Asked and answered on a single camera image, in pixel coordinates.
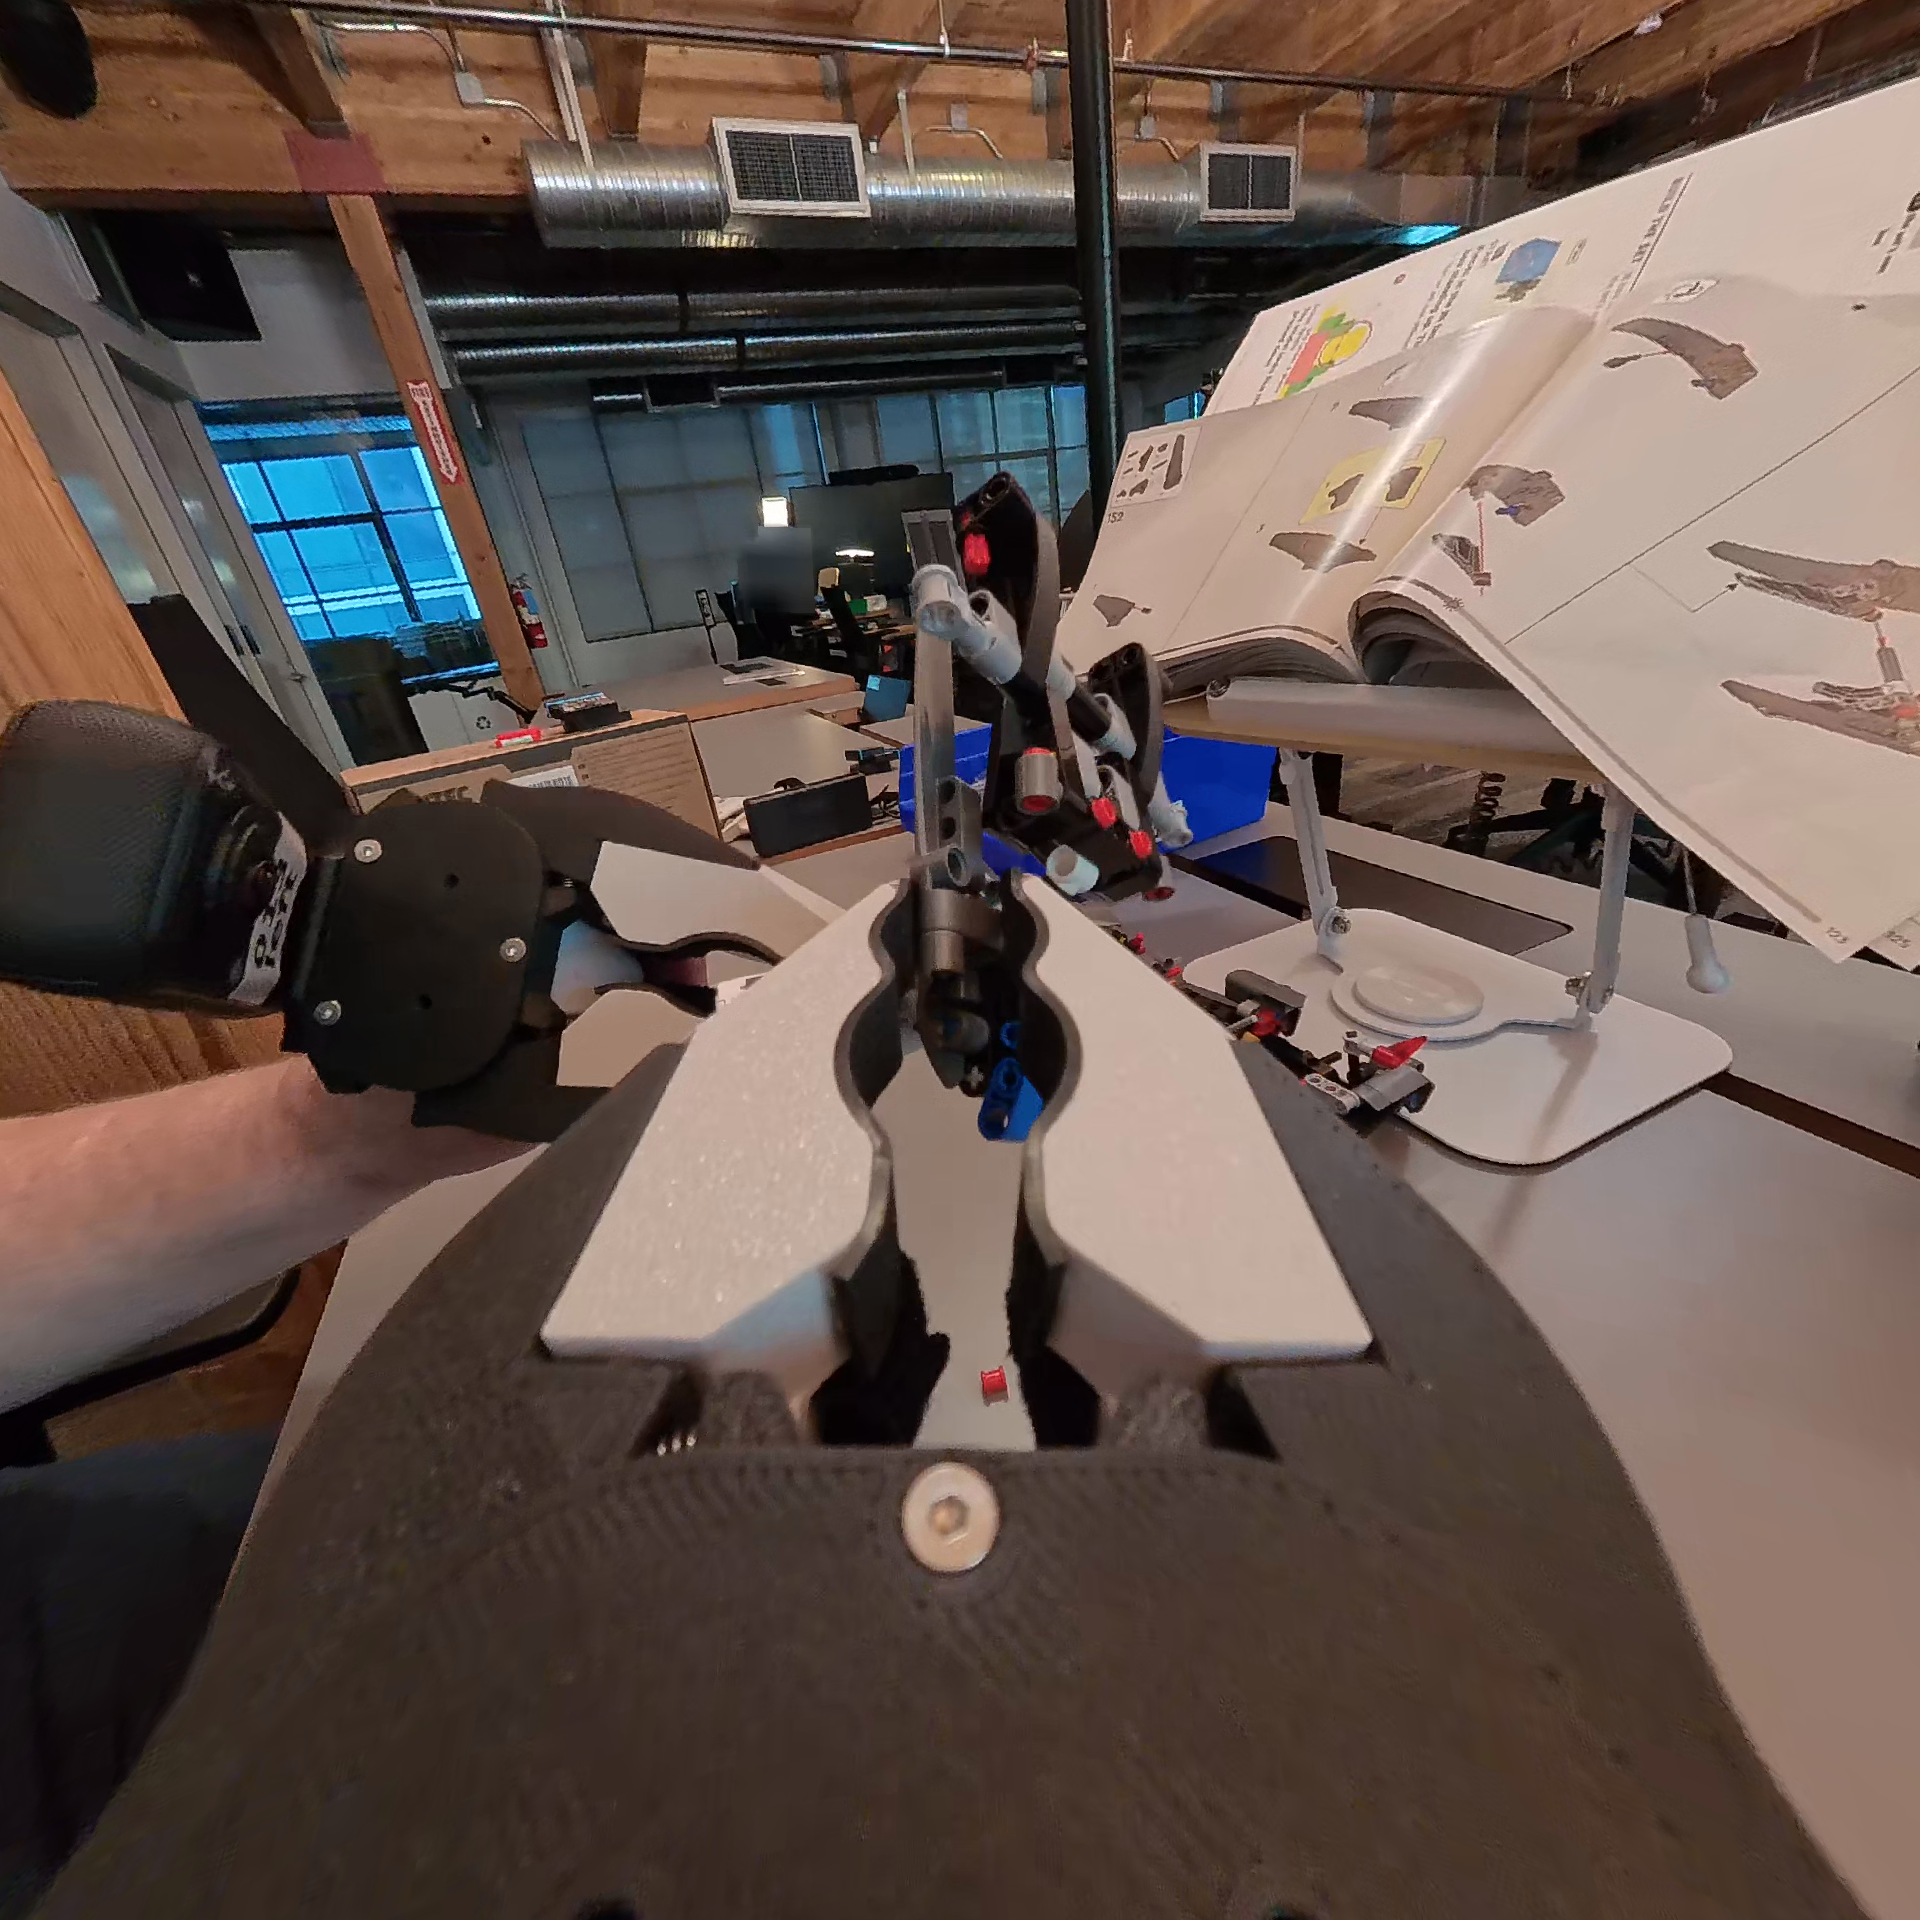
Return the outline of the white stand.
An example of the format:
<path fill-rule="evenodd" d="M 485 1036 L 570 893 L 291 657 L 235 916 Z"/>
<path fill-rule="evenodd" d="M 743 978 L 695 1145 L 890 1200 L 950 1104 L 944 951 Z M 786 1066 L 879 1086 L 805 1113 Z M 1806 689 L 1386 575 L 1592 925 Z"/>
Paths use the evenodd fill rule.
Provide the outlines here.
<path fill-rule="evenodd" d="M 1309 921 L 1317 952 L 1334 967 L 1347 972 L 1347 949 L 1354 944 L 1354 918 L 1338 898 L 1331 871 L 1326 822 L 1313 781 L 1309 753 L 1283 750 L 1280 768 L 1287 781 L 1287 807 L 1295 822 L 1295 839 L 1304 864 L 1309 893 Z M 1592 1029 L 1617 997 L 1621 941 L 1626 925 L 1626 878 L 1635 839 L 1638 812 L 1624 788 L 1603 784 L 1600 808 L 1600 900 L 1592 965 L 1569 986 L 1575 1010 L 1560 1018 L 1570 1031 Z"/>

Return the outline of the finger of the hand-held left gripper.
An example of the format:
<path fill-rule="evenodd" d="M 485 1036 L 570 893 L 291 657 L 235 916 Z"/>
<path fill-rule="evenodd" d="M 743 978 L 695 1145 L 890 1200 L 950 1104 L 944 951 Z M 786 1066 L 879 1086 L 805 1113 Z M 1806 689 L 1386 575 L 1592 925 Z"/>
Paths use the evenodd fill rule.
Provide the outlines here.
<path fill-rule="evenodd" d="M 561 935 L 552 1000 L 566 1014 L 561 1088 L 617 1086 L 648 1054 L 691 1040 L 713 1010 L 710 957 L 642 952 L 574 921 Z"/>
<path fill-rule="evenodd" d="M 781 868 L 617 844 L 602 845 L 590 895 L 609 929 L 639 952 L 727 951 L 771 965 L 842 914 Z"/>

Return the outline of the black pole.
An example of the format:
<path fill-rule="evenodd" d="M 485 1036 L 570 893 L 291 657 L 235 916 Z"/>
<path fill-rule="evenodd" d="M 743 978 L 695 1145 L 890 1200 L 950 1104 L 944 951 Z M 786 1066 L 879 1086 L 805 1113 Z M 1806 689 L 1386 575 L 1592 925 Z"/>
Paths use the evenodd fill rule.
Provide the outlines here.
<path fill-rule="evenodd" d="M 1069 1 L 1065 31 L 1075 261 L 1087 334 L 1089 503 L 1101 521 L 1109 508 L 1126 434 L 1111 4 Z"/>

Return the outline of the black monitor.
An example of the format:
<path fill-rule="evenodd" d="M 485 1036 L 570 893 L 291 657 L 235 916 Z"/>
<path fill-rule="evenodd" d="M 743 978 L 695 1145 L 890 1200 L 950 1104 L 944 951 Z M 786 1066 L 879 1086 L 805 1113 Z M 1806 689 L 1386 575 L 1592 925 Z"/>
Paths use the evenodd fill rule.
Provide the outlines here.
<path fill-rule="evenodd" d="M 879 572 L 898 574 L 910 561 L 903 517 L 950 512 L 954 480 L 935 470 L 861 484 L 794 487 L 786 501 L 791 522 L 813 538 L 819 569 L 838 566 L 854 551 L 872 554 Z"/>

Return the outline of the blue bin with square tag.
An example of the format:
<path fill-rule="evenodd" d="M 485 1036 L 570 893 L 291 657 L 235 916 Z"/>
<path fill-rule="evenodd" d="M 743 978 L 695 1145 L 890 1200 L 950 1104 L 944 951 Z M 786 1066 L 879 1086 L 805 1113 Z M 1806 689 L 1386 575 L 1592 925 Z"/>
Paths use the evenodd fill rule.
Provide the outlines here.
<path fill-rule="evenodd" d="M 993 727 L 969 720 L 957 721 L 957 773 L 983 791 L 993 745 Z M 1197 844 L 1219 839 L 1247 824 L 1257 824 L 1269 805 L 1275 770 L 1275 746 L 1186 733 L 1169 727 L 1162 773 L 1169 797 L 1186 807 Z M 917 750 L 907 743 L 898 762 L 898 812 L 903 829 L 917 824 Z M 1042 864 L 987 832 L 983 856 L 993 872 L 1042 872 Z"/>

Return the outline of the large lego car model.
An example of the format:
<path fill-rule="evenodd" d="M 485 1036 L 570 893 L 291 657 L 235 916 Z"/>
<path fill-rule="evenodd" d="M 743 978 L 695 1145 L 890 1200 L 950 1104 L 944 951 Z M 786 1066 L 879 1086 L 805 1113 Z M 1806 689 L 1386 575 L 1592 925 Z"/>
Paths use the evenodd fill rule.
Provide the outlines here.
<path fill-rule="evenodd" d="M 1413 1119 L 1434 1096 L 1434 1080 L 1423 1057 L 1426 1037 L 1374 1045 L 1352 1029 L 1339 1048 L 1315 1050 L 1298 1040 L 1306 991 L 1256 969 L 1231 972 L 1226 990 L 1211 990 L 1191 980 L 1185 961 L 1147 957 L 1143 935 L 1106 929 L 1211 1017 L 1231 1040 L 1262 1048 L 1354 1132 L 1368 1136 L 1381 1119 Z"/>

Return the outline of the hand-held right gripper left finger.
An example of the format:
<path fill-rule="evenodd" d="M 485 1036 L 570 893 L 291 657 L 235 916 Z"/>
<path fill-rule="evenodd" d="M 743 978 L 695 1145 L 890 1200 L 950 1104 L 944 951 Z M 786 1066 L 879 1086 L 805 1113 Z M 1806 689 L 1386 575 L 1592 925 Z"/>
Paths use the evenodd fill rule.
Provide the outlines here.
<path fill-rule="evenodd" d="M 866 893 L 687 1042 L 542 1342 L 761 1376 L 831 1445 L 910 1445 L 950 1357 L 898 1240 L 877 1101 L 917 890 Z"/>

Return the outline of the blue lego pin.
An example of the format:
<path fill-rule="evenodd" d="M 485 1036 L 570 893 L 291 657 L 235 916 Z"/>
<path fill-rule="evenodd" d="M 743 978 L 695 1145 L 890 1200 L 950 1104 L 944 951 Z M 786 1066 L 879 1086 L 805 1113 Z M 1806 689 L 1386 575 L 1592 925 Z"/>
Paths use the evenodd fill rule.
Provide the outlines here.
<path fill-rule="evenodd" d="M 979 1098 L 976 1128 L 990 1142 L 1022 1142 L 1042 1114 L 1042 1093 L 1024 1072 L 1024 1024 L 1005 1022 L 990 1048 L 990 1074 Z"/>

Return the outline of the white paper stack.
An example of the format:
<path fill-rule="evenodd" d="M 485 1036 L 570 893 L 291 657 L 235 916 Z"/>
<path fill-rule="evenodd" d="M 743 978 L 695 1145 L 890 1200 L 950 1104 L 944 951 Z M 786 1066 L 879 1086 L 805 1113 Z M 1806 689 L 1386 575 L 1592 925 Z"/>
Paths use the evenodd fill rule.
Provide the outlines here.
<path fill-rule="evenodd" d="M 1257 313 L 1061 650 L 1488 670 L 1799 938 L 1917 969 L 1918 85 Z"/>

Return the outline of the black box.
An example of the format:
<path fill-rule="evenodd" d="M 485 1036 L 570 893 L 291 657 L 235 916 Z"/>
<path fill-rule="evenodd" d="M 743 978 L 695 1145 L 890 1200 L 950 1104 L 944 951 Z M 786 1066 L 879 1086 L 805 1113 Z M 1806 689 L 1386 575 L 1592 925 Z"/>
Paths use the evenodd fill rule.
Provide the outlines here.
<path fill-rule="evenodd" d="M 743 802 L 743 822 L 759 860 L 802 855 L 873 828 L 873 797 L 865 775 L 814 784 L 783 784 Z"/>

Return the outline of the person's left forearm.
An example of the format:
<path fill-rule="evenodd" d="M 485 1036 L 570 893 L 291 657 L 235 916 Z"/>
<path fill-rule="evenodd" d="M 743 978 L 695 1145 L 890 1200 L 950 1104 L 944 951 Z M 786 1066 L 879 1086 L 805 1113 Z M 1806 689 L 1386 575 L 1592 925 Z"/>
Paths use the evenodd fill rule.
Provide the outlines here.
<path fill-rule="evenodd" d="M 96 1376 L 523 1150 L 328 1093 L 297 1055 L 3 1122 L 3 1407 Z"/>

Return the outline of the beige support beam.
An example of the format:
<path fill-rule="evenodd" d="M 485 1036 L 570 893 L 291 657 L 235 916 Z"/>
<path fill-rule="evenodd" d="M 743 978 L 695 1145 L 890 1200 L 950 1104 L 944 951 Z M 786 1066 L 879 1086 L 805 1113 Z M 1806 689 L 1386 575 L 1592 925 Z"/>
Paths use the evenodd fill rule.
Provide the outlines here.
<path fill-rule="evenodd" d="M 1169 732 L 1289 751 L 1419 761 L 1463 773 L 1603 773 L 1511 688 L 1400 688 L 1233 678 L 1169 701 Z"/>

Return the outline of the grey orange-striped lego panel assembly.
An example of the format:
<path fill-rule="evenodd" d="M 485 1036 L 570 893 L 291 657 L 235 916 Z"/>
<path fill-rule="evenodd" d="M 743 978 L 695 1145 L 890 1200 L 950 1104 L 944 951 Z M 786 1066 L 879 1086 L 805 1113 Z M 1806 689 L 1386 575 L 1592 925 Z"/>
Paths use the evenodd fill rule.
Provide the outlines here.
<path fill-rule="evenodd" d="M 1058 653 L 1051 522 L 999 470 L 961 504 L 903 517 L 915 617 L 917 1031 L 946 1088 L 979 1098 L 1005 1022 L 1024 1018 L 987 832 L 1070 900 L 1167 893 L 1194 839 L 1163 784 L 1163 674 L 1127 642 L 1089 670 Z M 993 727 L 983 791 L 957 773 L 957 721 Z"/>

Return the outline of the cardboard box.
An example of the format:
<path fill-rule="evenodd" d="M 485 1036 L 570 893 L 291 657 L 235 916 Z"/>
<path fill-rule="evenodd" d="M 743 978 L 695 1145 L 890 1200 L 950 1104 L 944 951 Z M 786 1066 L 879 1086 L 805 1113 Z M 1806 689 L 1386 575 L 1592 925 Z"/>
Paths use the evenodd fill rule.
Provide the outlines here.
<path fill-rule="evenodd" d="M 617 792 L 713 841 L 725 836 L 705 756 L 683 711 L 641 711 L 583 733 L 504 735 L 478 746 L 390 758 L 343 775 L 343 791 L 365 815 L 397 797 L 480 802 L 491 784 Z"/>

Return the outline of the person's dark trousers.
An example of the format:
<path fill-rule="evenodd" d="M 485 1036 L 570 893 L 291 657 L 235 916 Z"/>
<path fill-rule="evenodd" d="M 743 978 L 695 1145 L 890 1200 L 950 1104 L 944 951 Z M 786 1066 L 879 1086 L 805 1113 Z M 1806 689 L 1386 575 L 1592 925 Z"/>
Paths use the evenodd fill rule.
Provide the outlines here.
<path fill-rule="evenodd" d="M 193 1666 L 274 1428 L 3 1471 L 3 1916 L 27 1916 Z"/>

